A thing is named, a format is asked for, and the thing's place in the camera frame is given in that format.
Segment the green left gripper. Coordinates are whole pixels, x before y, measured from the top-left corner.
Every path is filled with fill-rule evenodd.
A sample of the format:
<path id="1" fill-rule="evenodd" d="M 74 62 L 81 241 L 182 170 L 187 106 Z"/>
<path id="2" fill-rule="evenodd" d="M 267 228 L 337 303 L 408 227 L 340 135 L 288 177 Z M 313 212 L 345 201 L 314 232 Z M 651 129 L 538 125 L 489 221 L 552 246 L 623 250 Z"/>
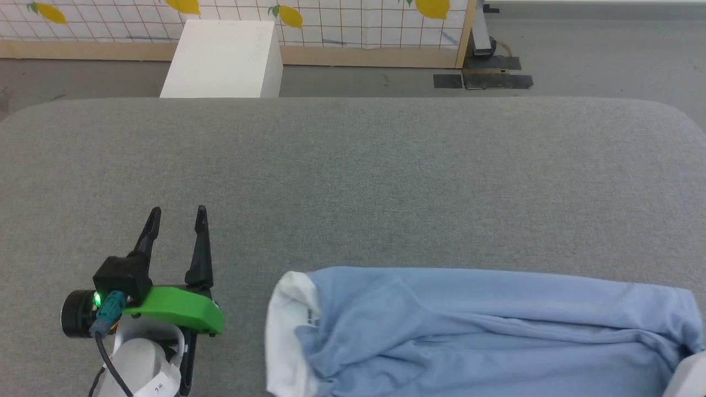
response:
<path id="1" fill-rule="evenodd" d="M 161 228 L 161 214 L 159 207 L 149 212 L 138 241 L 128 254 L 131 276 L 148 276 L 152 248 Z M 213 287 L 213 271 L 208 216 L 204 205 L 197 208 L 194 231 L 196 244 L 191 266 L 185 274 L 185 283 L 194 291 L 209 292 Z M 214 300 L 179 287 L 154 286 L 140 306 L 126 307 L 122 314 L 146 316 L 192 329 L 198 334 L 220 335 L 224 329 L 224 315 Z"/>

